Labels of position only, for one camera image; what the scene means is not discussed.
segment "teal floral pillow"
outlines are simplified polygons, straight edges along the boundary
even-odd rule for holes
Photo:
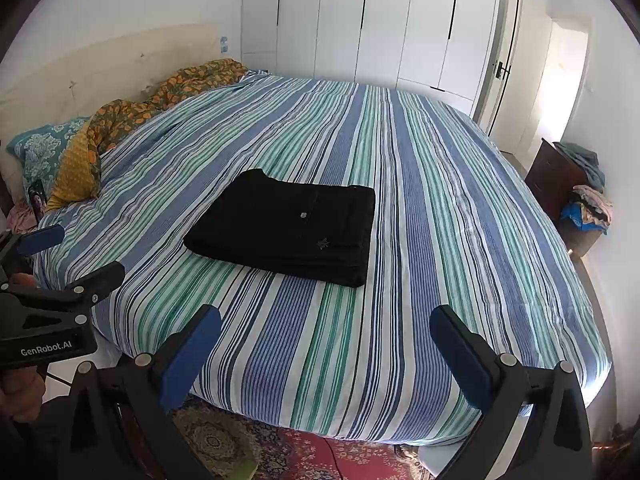
[[[18,157],[24,168],[24,195],[29,196],[29,186],[41,180],[44,193],[49,199],[58,176],[69,140],[82,128],[89,117],[78,117],[63,124],[46,124],[15,136],[6,150]]]

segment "wardrobe handle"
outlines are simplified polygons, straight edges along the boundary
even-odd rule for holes
[[[367,0],[362,0],[362,16],[360,17],[360,30],[362,30],[362,24],[364,23],[364,6]]]
[[[456,1],[453,0],[453,10],[451,11],[451,23],[449,23],[449,37],[447,40],[451,39],[451,31],[453,30],[453,17],[456,15]]]
[[[276,27],[280,23],[280,0],[278,0],[278,11],[276,13]]]

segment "bedsheet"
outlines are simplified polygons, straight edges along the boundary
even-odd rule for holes
[[[197,256],[182,238],[239,173],[376,192],[367,283],[347,288]],[[336,438],[459,438],[465,402],[428,332],[448,303],[498,352],[571,361],[589,402],[610,363],[549,218],[469,117],[423,96],[250,75],[187,99],[106,153],[97,200],[48,213],[36,258],[61,287],[113,260],[124,284],[94,324],[155,351],[203,303],[222,336],[193,391],[232,412]]]

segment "floral rug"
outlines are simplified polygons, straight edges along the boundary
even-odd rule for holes
[[[174,423],[215,475],[228,480],[429,480],[415,449],[333,440],[276,428],[190,397]]]

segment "headboard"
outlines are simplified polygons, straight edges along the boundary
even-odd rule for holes
[[[20,162],[5,146],[17,134],[91,116],[114,99],[145,100],[145,90],[179,68],[220,58],[213,25],[172,25],[80,48],[0,95],[0,206],[24,197]]]

